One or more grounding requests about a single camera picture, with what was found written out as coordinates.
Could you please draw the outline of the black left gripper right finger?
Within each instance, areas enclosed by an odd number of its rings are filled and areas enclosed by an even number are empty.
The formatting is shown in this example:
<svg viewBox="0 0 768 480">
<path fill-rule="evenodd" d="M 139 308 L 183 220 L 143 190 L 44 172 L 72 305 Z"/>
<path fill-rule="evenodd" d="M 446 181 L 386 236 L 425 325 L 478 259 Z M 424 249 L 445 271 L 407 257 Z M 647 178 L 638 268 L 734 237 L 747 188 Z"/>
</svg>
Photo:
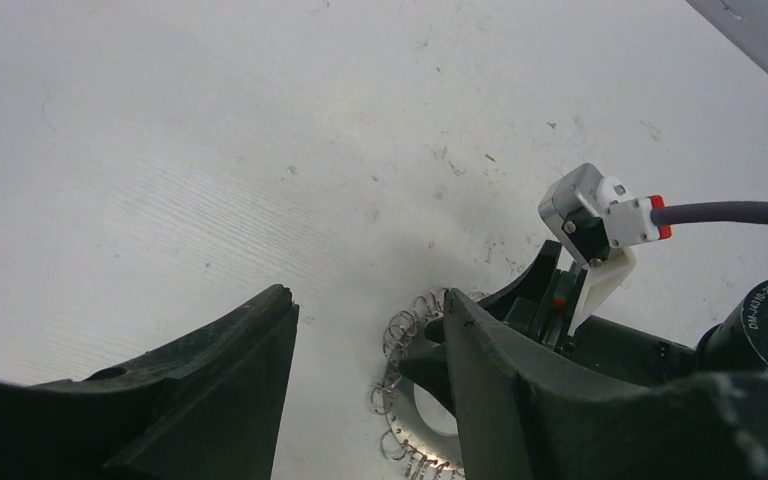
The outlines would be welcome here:
<svg viewBox="0 0 768 480">
<path fill-rule="evenodd" d="M 768 372 L 626 383 L 533 342 L 457 289 L 443 325 L 470 479 L 768 479 Z"/>
</svg>

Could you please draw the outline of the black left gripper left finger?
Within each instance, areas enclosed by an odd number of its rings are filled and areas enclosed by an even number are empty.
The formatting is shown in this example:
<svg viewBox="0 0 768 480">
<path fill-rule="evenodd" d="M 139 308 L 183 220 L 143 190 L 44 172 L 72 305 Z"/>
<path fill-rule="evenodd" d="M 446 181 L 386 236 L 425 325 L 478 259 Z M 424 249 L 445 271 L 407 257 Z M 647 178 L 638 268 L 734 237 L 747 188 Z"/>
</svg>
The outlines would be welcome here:
<svg viewBox="0 0 768 480">
<path fill-rule="evenodd" d="M 296 343 L 291 291 L 85 380 L 0 382 L 0 479 L 267 479 Z"/>
</svg>

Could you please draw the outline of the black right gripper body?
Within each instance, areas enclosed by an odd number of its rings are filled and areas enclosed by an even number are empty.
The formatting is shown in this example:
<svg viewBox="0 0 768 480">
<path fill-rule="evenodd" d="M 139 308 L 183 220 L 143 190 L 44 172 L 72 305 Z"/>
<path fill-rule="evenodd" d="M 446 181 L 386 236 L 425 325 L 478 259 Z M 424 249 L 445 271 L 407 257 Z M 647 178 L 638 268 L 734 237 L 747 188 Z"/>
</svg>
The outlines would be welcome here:
<svg viewBox="0 0 768 480">
<path fill-rule="evenodd" d="M 398 371 L 455 418 L 693 418 L 696 354 L 686 346 L 593 316 L 567 333 L 586 272 L 559 265 L 543 244 L 508 285 L 474 299 L 446 289 L 425 327 L 433 346 Z"/>
</svg>

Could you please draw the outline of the metal ring disc with keyrings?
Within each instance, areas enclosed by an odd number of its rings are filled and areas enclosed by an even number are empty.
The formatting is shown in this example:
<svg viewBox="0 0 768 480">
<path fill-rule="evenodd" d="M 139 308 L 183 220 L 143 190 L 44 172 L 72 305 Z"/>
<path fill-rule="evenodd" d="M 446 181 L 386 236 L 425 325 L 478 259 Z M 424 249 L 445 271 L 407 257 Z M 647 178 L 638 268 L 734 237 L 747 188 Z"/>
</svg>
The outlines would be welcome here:
<svg viewBox="0 0 768 480">
<path fill-rule="evenodd" d="M 425 327 L 443 315 L 445 288 L 427 291 L 389 319 L 382 332 L 383 373 L 369 390 L 373 413 L 382 416 L 386 429 L 378 448 L 386 460 L 398 465 L 402 479 L 464 479 L 466 477 L 456 432 L 446 433 L 422 415 L 423 411 L 451 415 L 430 395 L 398 371 L 412 353 L 423 353 L 433 343 Z"/>
</svg>

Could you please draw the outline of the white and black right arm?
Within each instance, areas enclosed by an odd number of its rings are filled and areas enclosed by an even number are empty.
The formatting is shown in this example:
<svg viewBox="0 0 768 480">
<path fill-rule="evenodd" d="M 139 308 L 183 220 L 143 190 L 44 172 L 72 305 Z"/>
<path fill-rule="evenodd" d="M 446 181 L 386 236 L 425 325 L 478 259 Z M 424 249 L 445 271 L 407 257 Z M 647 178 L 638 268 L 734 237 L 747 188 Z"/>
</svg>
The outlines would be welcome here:
<svg viewBox="0 0 768 480">
<path fill-rule="evenodd" d="M 424 391 L 459 421 L 512 415 L 547 423 L 768 419 L 768 280 L 724 321 L 684 346 L 593 316 L 574 326 L 588 272 L 559 266 L 544 243 L 496 293 L 423 299 L 392 347 L 382 403 L 392 419 L 419 412 Z"/>
</svg>

